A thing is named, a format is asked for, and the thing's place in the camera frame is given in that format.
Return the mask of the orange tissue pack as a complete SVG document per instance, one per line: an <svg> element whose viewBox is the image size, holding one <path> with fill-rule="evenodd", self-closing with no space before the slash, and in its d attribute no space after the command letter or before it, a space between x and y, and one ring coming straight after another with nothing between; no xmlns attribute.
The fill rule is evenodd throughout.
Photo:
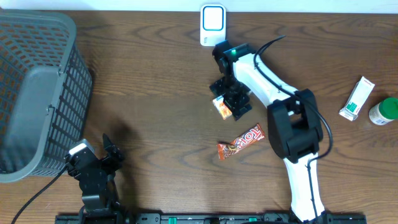
<svg viewBox="0 0 398 224"><path fill-rule="evenodd" d="M224 103L224 97L222 95L213 99L212 103L224 120L228 119L232 115L231 110Z"/></svg>

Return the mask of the red chocolate bar wrapper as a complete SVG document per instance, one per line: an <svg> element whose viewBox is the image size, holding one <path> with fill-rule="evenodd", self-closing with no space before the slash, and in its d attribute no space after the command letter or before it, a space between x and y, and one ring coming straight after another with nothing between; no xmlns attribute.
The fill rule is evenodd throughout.
<svg viewBox="0 0 398 224"><path fill-rule="evenodd" d="M260 141L265 138L265 133L262 130L259 123L257 123L254 127L237 137L234 141L225 144L220 143L217 144L218 149L218 157L220 160L225 160L229 156L237 154L239 151L244 148L254 144L255 142Z"/></svg>

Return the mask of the white green carton box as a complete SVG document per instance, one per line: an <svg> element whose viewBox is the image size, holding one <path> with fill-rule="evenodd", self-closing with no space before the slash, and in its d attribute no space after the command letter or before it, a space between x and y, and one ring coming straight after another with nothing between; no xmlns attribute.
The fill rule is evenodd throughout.
<svg viewBox="0 0 398 224"><path fill-rule="evenodd" d="M370 82L368 79L361 77L360 81L355 84L348 101L344 107L340 109L339 115L350 121L356 120L360 109L365 104L374 86L375 84Z"/></svg>

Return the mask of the green lid seasoning jar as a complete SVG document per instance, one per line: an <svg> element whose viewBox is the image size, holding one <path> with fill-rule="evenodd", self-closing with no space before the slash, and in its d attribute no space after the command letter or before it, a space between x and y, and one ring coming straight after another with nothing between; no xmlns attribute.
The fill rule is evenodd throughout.
<svg viewBox="0 0 398 224"><path fill-rule="evenodd" d="M397 117L397 98L386 98L369 110L369 119L376 125L385 125Z"/></svg>

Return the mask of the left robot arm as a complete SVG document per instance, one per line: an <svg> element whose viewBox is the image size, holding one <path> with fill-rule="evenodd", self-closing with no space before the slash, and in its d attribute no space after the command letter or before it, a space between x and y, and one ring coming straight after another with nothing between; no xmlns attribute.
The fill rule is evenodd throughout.
<svg viewBox="0 0 398 224"><path fill-rule="evenodd" d="M65 156L68 175L79 181L83 208L80 223L127 223L129 217L121 206L114 178L122 167L124 156L103 134L106 156L96 157L91 144L82 139Z"/></svg>

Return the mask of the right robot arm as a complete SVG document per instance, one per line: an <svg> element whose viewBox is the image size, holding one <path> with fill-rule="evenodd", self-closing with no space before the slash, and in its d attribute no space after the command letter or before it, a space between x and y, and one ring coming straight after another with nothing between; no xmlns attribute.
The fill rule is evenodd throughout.
<svg viewBox="0 0 398 224"><path fill-rule="evenodd" d="M323 139L321 118L314 94L299 91L280 79L261 60L269 47L254 50L249 44L233 47L227 40L215 45L212 56L223 77L210 85L234 119L251 109L249 95L267 109L268 139L271 148L287 168L294 222L314 222L325 208L320 199L316 164Z"/></svg>

